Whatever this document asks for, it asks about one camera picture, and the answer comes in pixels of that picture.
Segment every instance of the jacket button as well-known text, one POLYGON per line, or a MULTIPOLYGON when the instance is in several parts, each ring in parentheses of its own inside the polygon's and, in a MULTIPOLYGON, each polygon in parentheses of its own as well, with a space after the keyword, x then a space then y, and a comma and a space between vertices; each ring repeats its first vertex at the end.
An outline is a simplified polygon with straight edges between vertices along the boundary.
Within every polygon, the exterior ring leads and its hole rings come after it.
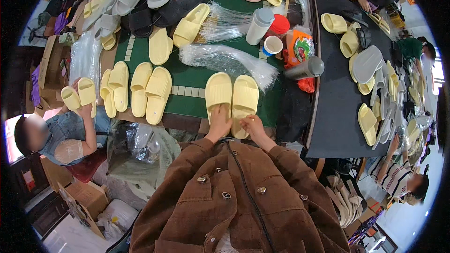
POLYGON ((201 176, 197 178, 197 182, 199 182, 200 184, 203 184, 206 182, 206 177, 205 176, 201 176))
POLYGON ((227 193, 227 192, 223 192, 223 193, 222 193, 222 196, 223 196, 223 198, 226 199, 226 200, 229 200, 229 199, 231 198, 231 195, 230 195, 229 193, 227 193))
POLYGON ((265 192, 266 192, 266 188, 265 187, 262 187, 262 188, 259 188, 258 189, 258 193, 260 193, 260 194, 264 194, 265 192))

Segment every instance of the table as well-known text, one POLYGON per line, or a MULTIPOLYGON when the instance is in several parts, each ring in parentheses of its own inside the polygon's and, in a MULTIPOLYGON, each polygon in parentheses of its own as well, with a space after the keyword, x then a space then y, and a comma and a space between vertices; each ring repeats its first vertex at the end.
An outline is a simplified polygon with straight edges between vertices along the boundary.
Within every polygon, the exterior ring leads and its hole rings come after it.
MULTIPOLYGON (((318 78, 313 96, 313 111, 304 146, 307 157, 354 158, 382 156, 389 142, 378 144, 375 150, 368 146, 358 124, 357 114, 362 103, 370 105, 370 94, 362 95, 352 81, 348 58, 339 48, 341 35, 327 32, 320 23, 323 13, 339 14, 341 10, 360 10, 348 0, 312 0, 315 21, 314 39, 318 41, 318 55, 325 63, 325 71, 318 78)), ((391 40, 366 14, 364 20, 372 32, 376 45, 385 60, 391 58, 391 40)))

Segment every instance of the purple bag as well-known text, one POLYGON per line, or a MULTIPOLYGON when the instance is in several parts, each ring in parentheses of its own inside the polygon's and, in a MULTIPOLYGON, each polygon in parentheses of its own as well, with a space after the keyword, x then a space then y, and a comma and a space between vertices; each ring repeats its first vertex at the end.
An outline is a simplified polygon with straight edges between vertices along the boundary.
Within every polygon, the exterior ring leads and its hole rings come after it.
POLYGON ((69 20, 66 19, 66 13, 62 12, 59 14, 58 18, 56 18, 55 22, 55 34, 59 34, 63 28, 68 24, 69 20))

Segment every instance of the brown jacket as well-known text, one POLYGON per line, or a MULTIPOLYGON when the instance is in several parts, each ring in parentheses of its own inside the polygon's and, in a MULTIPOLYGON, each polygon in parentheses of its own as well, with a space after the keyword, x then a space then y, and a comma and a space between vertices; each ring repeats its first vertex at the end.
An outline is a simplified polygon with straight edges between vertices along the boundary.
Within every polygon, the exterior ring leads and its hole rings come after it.
POLYGON ((201 139, 167 169, 130 252, 211 253, 227 228, 242 253, 350 251, 331 199, 296 151, 201 139))

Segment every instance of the hand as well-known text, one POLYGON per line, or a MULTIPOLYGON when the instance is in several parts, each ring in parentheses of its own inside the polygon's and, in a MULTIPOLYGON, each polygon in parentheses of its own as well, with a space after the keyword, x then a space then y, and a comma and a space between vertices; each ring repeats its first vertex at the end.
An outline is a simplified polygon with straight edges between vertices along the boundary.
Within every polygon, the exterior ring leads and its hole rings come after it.
POLYGON ((358 3, 361 5, 361 8, 369 13, 372 13, 372 9, 370 8, 370 5, 368 4, 367 0, 358 0, 358 3))
POLYGON ((275 142, 267 136, 262 126, 262 121, 257 115, 247 115, 247 117, 239 121, 242 128, 250 134, 252 141, 254 141, 260 148, 269 152, 274 146, 275 142))
POLYGON ((394 152, 398 148, 399 141, 400 141, 400 136, 398 134, 396 134, 395 137, 391 141, 391 146, 389 147, 389 150, 387 151, 387 157, 392 157, 392 155, 394 155, 394 152))
POLYGON ((92 111, 92 104, 84 105, 81 109, 77 109, 77 111, 83 119, 91 119, 90 112, 92 111))
POLYGON ((217 143, 223 136, 228 135, 231 129, 233 120, 228 119, 228 106, 229 104, 216 105, 211 112, 211 125, 205 138, 209 139, 213 144, 217 143))

